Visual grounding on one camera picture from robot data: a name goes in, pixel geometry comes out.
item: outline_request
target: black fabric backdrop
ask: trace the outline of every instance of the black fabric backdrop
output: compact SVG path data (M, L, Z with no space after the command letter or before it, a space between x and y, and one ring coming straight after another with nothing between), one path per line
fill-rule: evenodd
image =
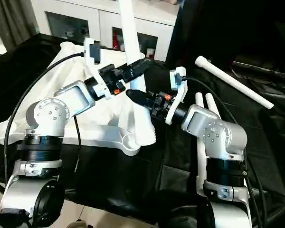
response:
M10 116L25 88L59 52L62 41L38 34L0 57L0 122ZM276 220L285 212L285 178L280 175L280 167L259 121L259 113L266 114L267 110L203 70L194 69L187 72L187 76L198 78L215 90L246 130L247 153L266 191L268 220ZM145 73L145 78L147 90L171 94L169 72L158 64ZM185 103L190 105L194 103L196 92L206 94L207 91L193 82L188 84ZM222 119L231 121L223 109L218 108ZM117 149L83 146L77 174L73 173L77 146L63 145L64 169L60 181L66 189L76 189L70 191L66 198L149 223L164 224L169 218L172 224L178 220L170 214L173 210L173 214L188 214L190 222L186 224L194 227L196 138L183 132L179 125L167 126L157 120L152 122L157 136L155 144L142 147L134 157L128 157ZM10 173L13 162L19 157L15 152L15 144L10 145ZM3 146L0 145L0 181L4 179L3 170ZM249 177L256 187L251 173Z

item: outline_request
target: floor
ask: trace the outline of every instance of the floor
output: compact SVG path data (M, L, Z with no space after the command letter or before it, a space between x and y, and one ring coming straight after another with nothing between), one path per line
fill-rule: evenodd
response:
M90 208L65 200L59 219L51 228L66 228L78 219L86 221L94 228L152 228L141 221L121 217L103 210Z

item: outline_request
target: white cabinet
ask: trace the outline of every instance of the white cabinet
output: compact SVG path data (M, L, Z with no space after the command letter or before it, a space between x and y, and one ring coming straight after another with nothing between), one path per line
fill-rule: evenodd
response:
M101 44L108 48L113 48L114 31L121 29L121 17L119 14L99 11L100 16L100 35ZM156 22L135 18L136 31L142 35L142 39L148 39L145 35L149 35L151 42L155 40L155 55L154 59L165 61L168 53L168 48L173 33L173 26L164 25Z
M57 0L31 0L43 34L82 42L85 36L100 39L99 10Z
M113 0L31 0L41 33L83 42L92 37L123 50L119 2ZM132 0L141 51L165 61L178 6L157 0Z

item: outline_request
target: orange component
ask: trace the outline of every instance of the orange component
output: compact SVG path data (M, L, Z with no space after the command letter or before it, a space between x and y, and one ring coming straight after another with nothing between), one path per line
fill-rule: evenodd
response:
M114 90L114 94L115 94L115 95L117 95L117 94L119 94L119 93L120 93L120 90L119 90L119 89Z
M166 95L165 95L165 99L166 99L167 101L171 100L171 95L166 94Z

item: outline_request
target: white pole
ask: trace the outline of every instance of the white pole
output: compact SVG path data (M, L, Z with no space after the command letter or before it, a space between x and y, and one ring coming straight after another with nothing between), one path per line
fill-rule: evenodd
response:
M220 78L221 80L228 83L232 87L236 88L237 90L239 90L243 94L249 96L251 99L255 100L256 102L258 102L262 106L264 106L268 109L271 109L274 106L273 103L269 102L268 100L266 100L265 98L263 98L262 96L257 94L256 92L252 91L251 89L249 89L248 87L246 87L245 85L243 85L242 83L240 83L239 81L234 79L233 77L226 74L221 69L217 68L216 66L214 66L213 64L208 62L208 60L206 58L204 58L203 56L199 56L195 60L195 64L198 65L199 67L204 68L205 70L209 71L214 76Z
M219 115L219 110L217 108L217 105L215 104L215 101L214 101L212 94L206 94L206 101L207 101L208 109L210 111L213 111L221 119L221 117Z
M204 100L202 93L195 94L195 104L204 107ZM207 178L207 157L204 142L197 138L197 158L198 158L198 176L196 177L196 192L204 196L203 184Z
M138 37L134 22L134 14L131 0L119 0L119 7L122 19L124 49L127 64L140 59ZM131 89L139 89L146 92L144 75L130 82ZM135 120L135 140L140 146L151 145L156 142L154 126L151 123L149 110L133 103Z

